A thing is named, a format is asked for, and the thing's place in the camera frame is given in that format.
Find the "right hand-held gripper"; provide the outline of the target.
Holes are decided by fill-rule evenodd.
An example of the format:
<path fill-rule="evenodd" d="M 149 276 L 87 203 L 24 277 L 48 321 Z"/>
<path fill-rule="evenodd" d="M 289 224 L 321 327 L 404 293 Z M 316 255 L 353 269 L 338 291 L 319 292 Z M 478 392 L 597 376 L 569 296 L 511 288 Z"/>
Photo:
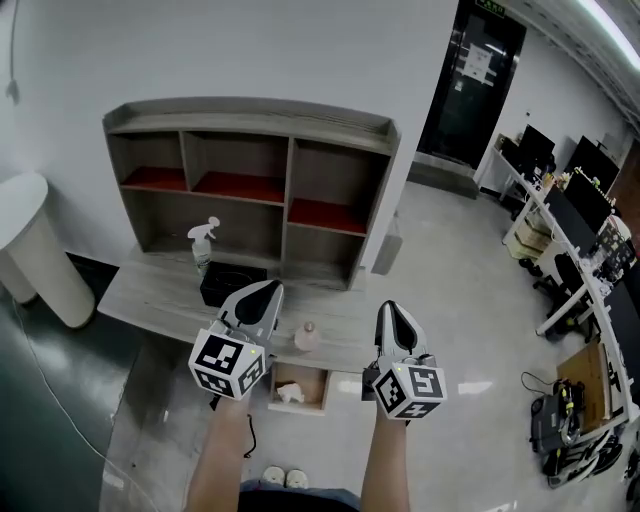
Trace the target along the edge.
<path fill-rule="evenodd" d="M 362 372 L 363 401 L 375 401 L 388 419 L 425 417 L 447 400 L 444 370 L 430 352 L 425 331 L 393 300 L 377 313 L 377 358 Z"/>

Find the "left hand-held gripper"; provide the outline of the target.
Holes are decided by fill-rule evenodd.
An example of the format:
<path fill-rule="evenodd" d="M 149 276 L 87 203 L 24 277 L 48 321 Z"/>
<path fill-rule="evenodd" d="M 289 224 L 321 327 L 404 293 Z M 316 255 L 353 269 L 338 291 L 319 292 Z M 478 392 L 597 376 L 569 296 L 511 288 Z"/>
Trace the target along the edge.
<path fill-rule="evenodd" d="M 283 298 L 275 279 L 226 298 L 210 327 L 198 332 L 188 360 L 200 388 L 236 401 L 247 395 L 268 370 Z"/>

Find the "wooden bin with white cloth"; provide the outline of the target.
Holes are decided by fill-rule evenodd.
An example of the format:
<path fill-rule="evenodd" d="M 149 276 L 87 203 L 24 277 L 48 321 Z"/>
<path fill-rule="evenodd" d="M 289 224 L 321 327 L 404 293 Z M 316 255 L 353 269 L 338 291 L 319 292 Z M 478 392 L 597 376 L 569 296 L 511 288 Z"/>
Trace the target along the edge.
<path fill-rule="evenodd" d="M 323 416 L 328 393 L 330 372 L 328 370 L 274 363 L 271 369 L 271 384 L 268 408 L 273 411 L 311 416 Z M 276 394 L 276 388 L 287 383 L 298 383 L 305 395 L 304 403 L 292 401 L 285 404 Z"/>

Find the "person's left forearm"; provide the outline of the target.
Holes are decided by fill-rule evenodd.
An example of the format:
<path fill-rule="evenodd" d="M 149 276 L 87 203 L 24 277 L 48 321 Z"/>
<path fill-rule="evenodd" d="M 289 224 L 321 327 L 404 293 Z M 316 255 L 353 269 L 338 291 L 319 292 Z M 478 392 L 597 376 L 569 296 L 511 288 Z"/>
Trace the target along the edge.
<path fill-rule="evenodd" d="M 208 424 L 185 512 L 237 512 L 248 437 L 250 394 L 221 398 Z"/>

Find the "person's right forearm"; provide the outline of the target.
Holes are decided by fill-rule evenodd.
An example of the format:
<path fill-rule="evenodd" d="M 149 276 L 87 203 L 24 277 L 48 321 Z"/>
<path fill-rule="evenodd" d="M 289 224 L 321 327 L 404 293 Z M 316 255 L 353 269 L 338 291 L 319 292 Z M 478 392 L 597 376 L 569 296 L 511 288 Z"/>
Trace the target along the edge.
<path fill-rule="evenodd" d="M 378 410 L 360 499 L 361 512 L 410 512 L 407 425 Z"/>

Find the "black tissue box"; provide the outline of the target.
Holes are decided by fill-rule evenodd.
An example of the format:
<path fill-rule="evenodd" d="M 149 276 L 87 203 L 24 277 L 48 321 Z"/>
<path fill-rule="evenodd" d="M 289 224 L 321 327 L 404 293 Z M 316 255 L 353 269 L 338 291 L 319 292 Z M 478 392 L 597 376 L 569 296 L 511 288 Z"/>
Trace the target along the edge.
<path fill-rule="evenodd" d="M 220 307 L 232 293 L 266 279 L 264 268 L 211 261 L 200 284 L 200 294 L 205 305 Z"/>

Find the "pink glass jar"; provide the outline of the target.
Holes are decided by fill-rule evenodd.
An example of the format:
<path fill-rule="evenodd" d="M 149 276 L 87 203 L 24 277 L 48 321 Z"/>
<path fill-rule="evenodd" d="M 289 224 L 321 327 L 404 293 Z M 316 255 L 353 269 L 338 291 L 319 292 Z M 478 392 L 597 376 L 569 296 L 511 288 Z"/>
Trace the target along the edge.
<path fill-rule="evenodd" d="M 296 330 L 293 342 L 298 350 L 312 352 L 320 345 L 321 335 L 316 325 L 311 321 L 307 321 Z"/>

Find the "clear spray bottle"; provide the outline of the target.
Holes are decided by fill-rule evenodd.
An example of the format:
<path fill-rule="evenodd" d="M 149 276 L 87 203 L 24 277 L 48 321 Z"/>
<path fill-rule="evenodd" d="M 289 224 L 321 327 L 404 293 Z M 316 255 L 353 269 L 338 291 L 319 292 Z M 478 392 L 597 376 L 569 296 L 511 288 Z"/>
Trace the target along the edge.
<path fill-rule="evenodd" d="M 211 216 L 203 225 L 192 227 L 187 234 L 191 240 L 191 249 L 197 272 L 204 278 L 211 261 L 212 242 L 216 239 L 214 230 L 220 226 L 220 220 Z"/>

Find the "grey leaning panel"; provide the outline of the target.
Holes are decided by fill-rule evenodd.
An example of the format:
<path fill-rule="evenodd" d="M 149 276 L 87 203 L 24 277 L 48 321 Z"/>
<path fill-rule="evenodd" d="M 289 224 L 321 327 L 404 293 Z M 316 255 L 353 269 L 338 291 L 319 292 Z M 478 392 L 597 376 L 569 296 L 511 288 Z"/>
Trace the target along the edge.
<path fill-rule="evenodd" d="M 401 236 L 399 215 L 395 211 L 389 224 L 389 229 L 381 244 L 376 260 L 372 266 L 371 273 L 386 276 L 391 271 L 394 262 L 403 245 Z"/>

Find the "grey wooden desk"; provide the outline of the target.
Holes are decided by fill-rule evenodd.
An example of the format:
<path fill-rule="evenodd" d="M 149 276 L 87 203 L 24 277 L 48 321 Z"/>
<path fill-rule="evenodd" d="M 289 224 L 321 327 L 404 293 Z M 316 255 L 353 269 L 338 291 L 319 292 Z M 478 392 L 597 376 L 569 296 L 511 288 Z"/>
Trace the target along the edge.
<path fill-rule="evenodd" d="M 262 267 L 284 285 L 284 302 L 272 335 L 279 363 L 359 373 L 377 356 L 374 346 L 376 307 L 366 292 L 367 273 L 344 283 L 335 265 L 280 265 L 253 255 L 216 254 L 223 262 Z M 216 309 L 204 304 L 200 280 L 189 250 L 143 252 L 135 248 L 119 268 L 98 309 L 101 313 L 152 333 L 189 344 L 210 326 Z M 312 352 L 298 350 L 296 330 L 316 325 L 321 343 Z"/>

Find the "stacked cardboard boxes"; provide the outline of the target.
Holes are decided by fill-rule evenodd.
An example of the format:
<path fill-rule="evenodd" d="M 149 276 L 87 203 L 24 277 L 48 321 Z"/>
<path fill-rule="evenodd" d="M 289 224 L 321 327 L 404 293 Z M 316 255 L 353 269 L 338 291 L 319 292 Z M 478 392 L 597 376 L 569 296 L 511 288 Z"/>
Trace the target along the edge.
<path fill-rule="evenodd" d="M 516 228 L 515 236 L 534 257 L 539 257 L 551 243 L 551 230 L 539 213 L 528 214 Z"/>

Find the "black office chair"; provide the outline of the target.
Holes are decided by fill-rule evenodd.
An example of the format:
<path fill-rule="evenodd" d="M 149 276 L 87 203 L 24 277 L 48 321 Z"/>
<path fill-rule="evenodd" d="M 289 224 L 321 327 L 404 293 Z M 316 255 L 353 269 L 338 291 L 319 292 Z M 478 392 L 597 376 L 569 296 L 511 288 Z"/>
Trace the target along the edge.
<path fill-rule="evenodd" d="M 547 318 L 556 313 L 583 285 L 581 273 L 567 253 L 557 254 L 554 257 L 554 265 L 559 275 L 559 282 L 552 275 L 547 275 L 532 285 L 534 289 L 544 292 L 552 301 Z"/>

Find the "black equipment case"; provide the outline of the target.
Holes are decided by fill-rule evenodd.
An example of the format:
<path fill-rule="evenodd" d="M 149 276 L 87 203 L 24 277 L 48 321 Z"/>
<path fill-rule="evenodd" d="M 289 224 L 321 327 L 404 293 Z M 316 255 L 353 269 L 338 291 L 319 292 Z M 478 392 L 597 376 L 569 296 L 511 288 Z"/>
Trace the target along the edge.
<path fill-rule="evenodd" d="M 531 405 L 530 443 L 534 453 L 549 454 L 574 445 L 580 437 L 583 388 L 568 379 L 556 381 L 551 394 Z"/>

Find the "long white office desk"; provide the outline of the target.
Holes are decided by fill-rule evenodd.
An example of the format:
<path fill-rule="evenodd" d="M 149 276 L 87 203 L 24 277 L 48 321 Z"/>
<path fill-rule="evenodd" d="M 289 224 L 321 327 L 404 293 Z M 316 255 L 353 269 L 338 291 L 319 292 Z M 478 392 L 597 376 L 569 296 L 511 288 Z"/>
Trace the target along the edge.
<path fill-rule="evenodd" d="M 487 160 L 486 169 L 502 168 L 509 173 L 504 187 L 511 183 L 519 183 L 528 195 L 525 205 L 513 225 L 502 239 L 507 245 L 515 238 L 518 226 L 524 222 L 532 208 L 537 208 L 546 225 L 552 232 L 552 240 L 559 244 L 562 251 L 571 258 L 574 266 L 580 274 L 581 287 L 565 301 L 560 308 L 536 328 L 536 334 L 543 336 L 553 325 L 559 322 L 562 315 L 567 313 L 579 299 L 587 294 L 590 297 L 590 313 L 593 314 L 600 327 L 600 342 L 604 345 L 607 361 L 612 365 L 612 370 L 618 377 L 620 384 L 619 415 L 612 415 L 608 420 L 603 420 L 599 427 L 580 436 L 579 442 L 584 444 L 603 435 L 605 431 L 619 425 L 632 423 L 640 418 L 640 406 L 632 399 L 631 386 L 634 380 L 629 377 L 630 363 L 624 359 L 623 351 L 616 337 L 614 323 L 611 320 L 611 306 L 606 303 L 614 297 L 613 293 L 604 296 L 601 293 L 602 283 L 593 276 L 593 267 L 585 258 L 587 245 L 595 241 L 595 236 L 589 227 L 575 213 L 569 212 L 569 203 L 562 192 L 552 186 L 548 190 L 537 189 L 511 166 L 502 153 L 495 147 L 489 148 L 490 157 Z"/>

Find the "brown flat board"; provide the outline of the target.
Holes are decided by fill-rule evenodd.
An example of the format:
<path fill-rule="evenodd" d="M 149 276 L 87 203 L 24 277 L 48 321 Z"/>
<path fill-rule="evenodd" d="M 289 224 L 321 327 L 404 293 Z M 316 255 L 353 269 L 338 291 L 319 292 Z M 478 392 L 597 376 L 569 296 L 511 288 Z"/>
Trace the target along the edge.
<path fill-rule="evenodd" d="M 591 341 L 579 352 L 569 357 L 557 368 L 560 379 L 568 379 L 574 386 L 583 388 L 581 433 L 590 433 L 611 419 L 611 386 L 608 357 L 604 345 Z"/>

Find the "grey wooden shelf unit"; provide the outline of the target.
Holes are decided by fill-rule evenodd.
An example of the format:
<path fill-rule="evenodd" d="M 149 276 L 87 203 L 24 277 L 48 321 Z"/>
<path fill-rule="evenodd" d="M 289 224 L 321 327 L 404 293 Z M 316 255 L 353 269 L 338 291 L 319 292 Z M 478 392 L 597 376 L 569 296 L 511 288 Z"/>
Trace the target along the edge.
<path fill-rule="evenodd" d="M 250 97 L 128 102 L 102 119 L 140 250 L 189 250 L 210 217 L 217 260 L 350 289 L 401 134 L 390 118 Z"/>

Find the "person's blue denim shorts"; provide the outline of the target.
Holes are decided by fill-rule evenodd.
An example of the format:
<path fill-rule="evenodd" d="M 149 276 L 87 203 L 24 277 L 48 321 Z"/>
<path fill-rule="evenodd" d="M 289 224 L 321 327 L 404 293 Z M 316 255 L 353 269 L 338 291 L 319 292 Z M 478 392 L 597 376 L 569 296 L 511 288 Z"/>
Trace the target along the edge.
<path fill-rule="evenodd" d="M 343 490 L 263 487 L 241 491 L 237 512 L 360 512 L 360 502 Z"/>

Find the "black computer monitor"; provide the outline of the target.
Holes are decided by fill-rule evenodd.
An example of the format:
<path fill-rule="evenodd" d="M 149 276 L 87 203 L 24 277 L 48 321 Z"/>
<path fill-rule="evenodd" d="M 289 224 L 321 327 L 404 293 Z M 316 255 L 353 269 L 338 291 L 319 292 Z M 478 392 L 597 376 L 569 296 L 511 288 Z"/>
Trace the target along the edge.
<path fill-rule="evenodd" d="M 565 171 L 571 173 L 575 168 L 580 168 L 591 180 L 597 179 L 604 193 L 609 192 L 619 173 L 617 164 L 585 136 L 578 142 Z"/>
<path fill-rule="evenodd" d="M 563 190 L 553 185 L 544 202 L 578 253 L 588 254 L 611 213 L 606 196 L 588 177 L 575 172 Z"/>
<path fill-rule="evenodd" d="M 538 169 L 545 170 L 553 158 L 555 143 L 531 125 L 527 125 L 519 150 L 524 160 L 533 162 Z"/>

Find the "black door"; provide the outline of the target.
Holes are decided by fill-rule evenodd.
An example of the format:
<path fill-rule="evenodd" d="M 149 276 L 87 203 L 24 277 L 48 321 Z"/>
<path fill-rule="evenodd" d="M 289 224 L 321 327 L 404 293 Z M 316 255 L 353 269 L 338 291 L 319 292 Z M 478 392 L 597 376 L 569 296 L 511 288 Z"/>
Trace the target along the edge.
<path fill-rule="evenodd" d="M 418 143 L 422 154 L 477 169 L 506 101 L 526 35 L 509 17 L 485 11 L 474 0 L 459 0 L 434 97 Z M 463 76 L 469 44 L 490 49 L 492 87 Z"/>

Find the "white round table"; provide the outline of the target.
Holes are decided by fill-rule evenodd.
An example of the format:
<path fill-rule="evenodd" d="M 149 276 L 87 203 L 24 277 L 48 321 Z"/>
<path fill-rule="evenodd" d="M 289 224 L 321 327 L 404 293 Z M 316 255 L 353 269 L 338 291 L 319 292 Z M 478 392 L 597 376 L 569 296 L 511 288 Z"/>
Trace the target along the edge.
<path fill-rule="evenodd" d="M 61 247 L 45 212 L 48 183 L 21 173 L 0 183 L 0 284 L 19 304 L 39 297 L 68 327 L 86 325 L 95 297 Z"/>

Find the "white paper notice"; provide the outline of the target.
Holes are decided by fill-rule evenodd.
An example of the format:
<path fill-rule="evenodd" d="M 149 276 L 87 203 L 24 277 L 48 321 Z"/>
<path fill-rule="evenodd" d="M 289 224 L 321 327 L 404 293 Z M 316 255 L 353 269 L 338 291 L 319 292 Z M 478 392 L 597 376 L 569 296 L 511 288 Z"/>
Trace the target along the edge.
<path fill-rule="evenodd" d="M 474 79 L 483 85 L 492 87 L 496 73 L 490 69 L 493 52 L 473 43 L 469 44 L 465 57 L 460 57 L 463 66 L 460 73 L 470 79 Z"/>

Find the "ceiling tube light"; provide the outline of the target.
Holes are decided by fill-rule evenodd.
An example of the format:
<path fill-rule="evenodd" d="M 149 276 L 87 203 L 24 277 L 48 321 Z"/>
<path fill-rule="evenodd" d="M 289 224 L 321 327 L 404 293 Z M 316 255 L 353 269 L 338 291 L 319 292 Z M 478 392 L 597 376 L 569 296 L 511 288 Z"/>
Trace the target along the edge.
<path fill-rule="evenodd" d="M 609 40 L 623 54 L 627 62 L 636 71 L 640 71 L 640 55 L 624 35 L 614 20 L 596 2 L 596 0 L 576 0 L 592 20 L 606 33 Z"/>

